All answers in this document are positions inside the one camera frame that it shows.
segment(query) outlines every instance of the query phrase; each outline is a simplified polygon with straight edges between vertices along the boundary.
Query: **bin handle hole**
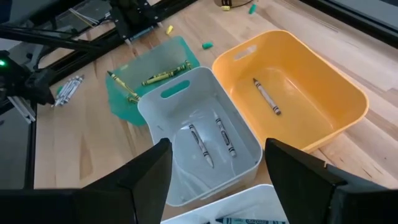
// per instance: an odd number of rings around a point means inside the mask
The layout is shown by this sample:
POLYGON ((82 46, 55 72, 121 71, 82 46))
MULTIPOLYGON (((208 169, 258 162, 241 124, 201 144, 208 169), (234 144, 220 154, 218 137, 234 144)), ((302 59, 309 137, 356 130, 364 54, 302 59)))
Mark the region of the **bin handle hole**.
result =
POLYGON ((161 96, 163 99, 169 98, 169 97, 171 97, 172 95, 175 95, 175 94, 181 92, 182 90, 188 88, 189 85, 190 85, 190 82, 189 82, 188 80, 184 80, 184 81, 182 81, 182 82, 180 82, 180 83, 178 83, 178 84, 176 84, 176 85, 174 85, 174 86, 172 86, 172 87, 170 87, 170 88, 164 90, 164 91, 160 94, 160 96, 161 96))
POLYGON ((250 55, 251 53, 255 52, 257 50, 257 45, 252 45, 248 48, 246 48, 245 50, 243 50, 242 52, 239 52, 235 55, 234 59, 235 60, 240 60, 248 55, 250 55))

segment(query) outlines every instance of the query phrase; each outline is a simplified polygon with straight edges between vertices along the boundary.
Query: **wooden table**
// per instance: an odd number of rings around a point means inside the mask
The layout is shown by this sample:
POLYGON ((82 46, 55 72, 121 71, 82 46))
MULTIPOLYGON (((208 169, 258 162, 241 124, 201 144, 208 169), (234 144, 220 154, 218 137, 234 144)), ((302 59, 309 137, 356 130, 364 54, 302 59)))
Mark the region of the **wooden table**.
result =
MULTIPOLYGON (((71 74, 85 74, 86 79, 69 104, 38 109, 35 187, 84 187, 151 147, 147 126, 133 126, 110 112, 104 78, 107 70, 168 40, 165 29, 171 24, 171 36, 181 35, 207 67, 224 51, 262 32, 284 29, 296 35, 364 90, 370 101, 366 118, 313 155, 378 184, 398 187, 398 51, 299 1, 256 4, 256 13, 249 15, 250 5, 224 12, 213 0, 199 0, 164 21, 163 29, 134 41, 133 48, 120 46, 71 74), (203 50, 201 44, 208 41, 214 47, 203 50)), ((112 26, 96 27, 82 38, 93 39, 112 26)), ((58 49, 40 66, 67 53, 58 49)), ((270 183, 264 161, 255 183, 247 187, 260 183, 270 183)), ((189 209, 166 206, 164 218, 189 209)))

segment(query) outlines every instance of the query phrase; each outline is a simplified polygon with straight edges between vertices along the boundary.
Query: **yellow crayon piece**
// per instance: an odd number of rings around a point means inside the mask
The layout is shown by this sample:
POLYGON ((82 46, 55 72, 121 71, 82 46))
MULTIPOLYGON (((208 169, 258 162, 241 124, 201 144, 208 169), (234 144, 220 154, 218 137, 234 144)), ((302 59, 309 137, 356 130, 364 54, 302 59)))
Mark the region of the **yellow crayon piece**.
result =
POLYGON ((137 93, 135 93, 132 89, 130 89, 120 78, 118 78, 115 74, 112 72, 108 71, 108 75, 110 75, 113 80, 115 80, 119 85, 121 85, 123 88, 125 88, 136 100, 140 100, 141 97, 137 93))
POLYGON ((155 77, 155 78, 148 79, 148 80, 142 82, 141 84, 142 84, 143 86, 146 86, 146 85, 149 85, 149 84, 152 84, 152 83, 155 83, 155 82, 159 82, 159 81, 165 80, 166 78, 173 77, 174 75, 175 75, 174 72, 169 72, 169 73, 166 74, 166 75, 161 75, 161 76, 159 76, 159 77, 155 77))
POLYGON ((222 6, 221 9, 223 11, 229 11, 231 9, 231 6, 222 6))
POLYGON ((166 34, 167 35, 170 35, 170 33, 173 31, 173 26, 169 26, 168 28, 167 28, 167 31, 166 31, 166 34))

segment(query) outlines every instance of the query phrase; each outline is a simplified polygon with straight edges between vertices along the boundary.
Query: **green crayon piece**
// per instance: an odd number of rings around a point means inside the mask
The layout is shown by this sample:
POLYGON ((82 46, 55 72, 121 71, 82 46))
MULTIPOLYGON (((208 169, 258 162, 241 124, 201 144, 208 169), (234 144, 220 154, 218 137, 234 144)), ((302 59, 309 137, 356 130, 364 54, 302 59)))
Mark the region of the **green crayon piece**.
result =
POLYGON ((202 45, 201 45, 201 47, 203 48, 203 49, 209 49, 209 48, 211 48, 211 47, 213 47, 213 43, 211 43, 211 42, 206 42, 206 43, 203 43, 202 45))
POLYGON ((256 8, 257 8, 257 5, 256 5, 256 4, 253 4, 253 5, 250 7, 249 14, 250 14, 250 15, 253 14, 253 13, 256 11, 256 8))

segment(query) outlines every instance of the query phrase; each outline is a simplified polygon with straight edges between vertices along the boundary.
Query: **crayon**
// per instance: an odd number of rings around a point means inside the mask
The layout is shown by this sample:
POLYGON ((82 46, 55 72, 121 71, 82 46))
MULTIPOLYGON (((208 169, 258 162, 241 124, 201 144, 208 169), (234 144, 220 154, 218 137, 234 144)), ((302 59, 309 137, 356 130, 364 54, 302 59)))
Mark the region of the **crayon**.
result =
POLYGON ((222 224, 287 224, 286 221, 255 220, 244 218, 216 218, 222 224))
POLYGON ((221 131, 221 135, 223 136, 226 147, 228 147, 229 153, 231 154, 232 157, 236 157, 235 148, 232 145, 232 142, 231 142, 230 138, 228 137, 227 132, 225 131, 223 122, 221 121, 220 117, 218 116, 218 114, 215 111, 214 111, 214 117, 216 119, 216 124, 221 131))
POLYGON ((194 127, 193 124, 189 124, 188 127, 189 127, 189 130, 190 130, 191 133, 192 133, 193 138, 195 139, 195 141, 196 141, 197 144, 199 145, 199 148, 200 148, 200 150, 202 151, 203 156, 205 157, 205 159, 207 160, 207 162, 209 163, 209 165, 210 165, 212 168, 214 168, 213 160, 211 159, 210 154, 209 154, 209 152, 207 151, 207 149, 206 149, 206 147, 205 147, 205 144, 204 144, 203 141, 201 140, 201 138, 200 138, 200 136, 199 136, 199 134, 198 134, 197 129, 194 127))
POLYGON ((124 89, 126 89, 137 101, 141 99, 137 93, 135 93, 132 89, 130 89, 120 78, 118 78, 115 74, 108 71, 108 75, 112 77, 119 85, 121 85, 124 89))
POLYGON ((148 80, 142 82, 141 84, 142 84, 143 86, 150 85, 150 84, 152 84, 152 83, 165 80, 166 78, 173 77, 175 74, 176 74, 176 73, 174 73, 174 72, 169 72, 169 73, 167 73, 167 74, 165 74, 165 75, 161 75, 161 76, 158 76, 158 77, 155 77, 155 78, 148 79, 148 80))
POLYGON ((152 78, 160 77, 160 76, 162 76, 162 75, 170 74, 170 73, 172 73, 172 72, 173 72, 173 73, 181 72, 182 70, 186 70, 186 69, 187 69, 187 64, 181 65, 181 66, 178 66, 177 68, 175 68, 175 69, 173 69, 173 70, 171 70, 171 71, 162 72, 162 73, 159 73, 159 74, 157 74, 157 75, 154 75, 153 77, 150 77, 149 80, 152 79, 152 78))
POLYGON ((255 78, 253 78, 253 82, 254 82, 255 86, 257 87, 257 89, 259 89, 259 91, 262 94, 262 96, 267 100, 269 106, 272 108, 274 113, 276 115, 280 115, 282 112, 280 112, 279 107, 274 103, 274 101, 271 99, 271 97, 268 95, 268 93, 262 87, 262 85, 255 78))
POLYGON ((79 87, 79 85, 82 83, 82 81, 84 80, 85 76, 82 75, 81 77, 79 77, 77 79, 77 82, 75 82, 75 84, 73 85, 72 89, 70 90, 70 92, 68 93, 68 95, 63 99, 63 101, 61 102, 61 105, 64 105, 66 103, 69 102, 70 98, 73 96, 73 94, 75 94, 77 88, 79 87))
POLYGON ((58 106, 59 104, 59 99, 61 96, 64 95, 64 92, 69 88, 69 86, 72 84, 72 81, 74 81, 74 78, 70 78, 64 86, 62 86, 62 89, 58 92, 57 97, 55 97, 55 103, 51 105, 51 107, 58 106))
POLYGON ((76 76, 72 78, 72 80, 66 84, 65 90, 62 90, 62 94, 55 100, 54 106, 61 105, 62 102, 64 101, 65 97, 68 96, 72 88, 76 85, 77 80, 79 79, 79 76, 76 76))

